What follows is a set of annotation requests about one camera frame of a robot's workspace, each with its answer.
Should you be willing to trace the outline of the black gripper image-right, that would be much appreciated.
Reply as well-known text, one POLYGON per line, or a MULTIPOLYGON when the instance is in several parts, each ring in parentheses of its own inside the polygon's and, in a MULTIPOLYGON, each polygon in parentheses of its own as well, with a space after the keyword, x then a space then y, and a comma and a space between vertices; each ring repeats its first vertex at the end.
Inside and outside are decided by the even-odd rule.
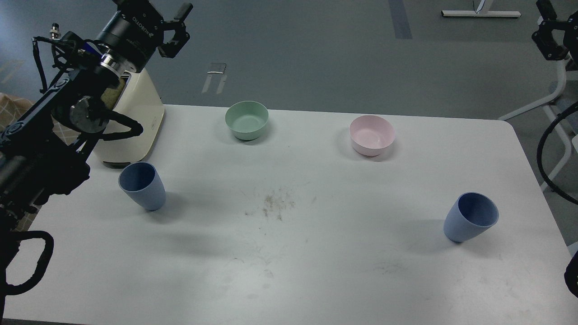
POLYGON ((558 20, 558 15, 550 0, 537 0, 536 6, 543 21, 532 34, 532 40, 541 55, 547 61, 561 61, 568 57, 578 58, 578 12, 569 16, 567 21, 558 20), (554 30, 564 31, 563 46, 554 39, 554 30))

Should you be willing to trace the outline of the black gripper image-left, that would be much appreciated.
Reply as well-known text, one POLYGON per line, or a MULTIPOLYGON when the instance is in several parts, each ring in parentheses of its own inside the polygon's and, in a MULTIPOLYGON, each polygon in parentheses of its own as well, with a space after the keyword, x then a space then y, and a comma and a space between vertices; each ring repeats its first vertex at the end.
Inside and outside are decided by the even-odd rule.
POLYGON ((161 57, 175 58, 190 40, 185 20, 194 8, 183 3, 172 20, 165 20, 162 31, 175 34, 162 44, 163 17, 148 0, 114 0, 117 11, 95 42, 122 56, 135 69, 142 69, 158 47, 161 57))

